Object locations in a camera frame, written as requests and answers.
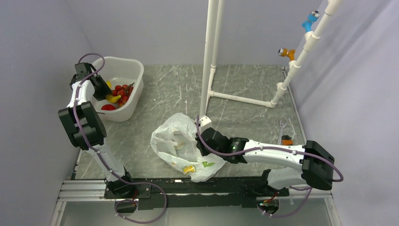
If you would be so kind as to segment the yellow fake fruit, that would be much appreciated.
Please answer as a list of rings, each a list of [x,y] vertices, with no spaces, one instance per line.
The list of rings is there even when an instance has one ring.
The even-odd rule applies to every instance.
[[[107,81],[106,84],[107,84],[107,86],[108,86],[109,88],[112,87],[112,84],[111,84],[110,81]],[[112,92],[111,92],[110,94],[106,95],[105,99],[106,99],[109,103],[114,104],[114,103],[118,102],[118,101],[121,99],[121,95],[113,96],[113,95],[112,95]]]

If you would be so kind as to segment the red orange fake fruit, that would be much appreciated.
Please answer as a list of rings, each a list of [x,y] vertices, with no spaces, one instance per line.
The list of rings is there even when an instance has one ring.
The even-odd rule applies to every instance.
[[[133,93],[134,85],[135,85],[135,83],[133,82],[128,85],[127,84],[116,85],[114,87],[114,89],[112,90],[112,95],[113,96],[121,95],[121,99],[115,103],[118,107],[122,107],[127,103],[131,94]]]

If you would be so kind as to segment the white plastic bag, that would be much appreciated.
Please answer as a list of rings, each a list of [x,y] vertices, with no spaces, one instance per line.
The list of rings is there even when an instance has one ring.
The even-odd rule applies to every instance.
[[[183,113],[175,113],[152,132],[153,151],[168,165],[189,176],[193,182],[205,182],[225,164],[211,153],[202,156],[196,141],[196,125]]]

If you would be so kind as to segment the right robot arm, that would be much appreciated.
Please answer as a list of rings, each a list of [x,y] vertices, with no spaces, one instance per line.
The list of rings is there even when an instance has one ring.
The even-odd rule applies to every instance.
[[[331,190],[335,180],[334,157],[315,141],[305,145],[272,145],[244,137],[228,138],[213,128],[196,133],[201,155],[215,154],[225,161],[238,163],[267,163],[282,169],[268,169],[259,189],[264,195],[295,185],[307,184],[319,190]]]

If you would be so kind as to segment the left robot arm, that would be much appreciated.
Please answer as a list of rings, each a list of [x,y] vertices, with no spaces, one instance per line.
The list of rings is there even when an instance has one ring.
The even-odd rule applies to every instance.
[[[125,167],[114,157],[106,142],[106,129],[91,99],[105,100],[112,93],[98,70],[90,63],[77,63],[70,86],[72,97],[68,106],[59,110],[58,117],[74,147],[87,151],[105,174],[108,191],[128,198],[135,184]]]

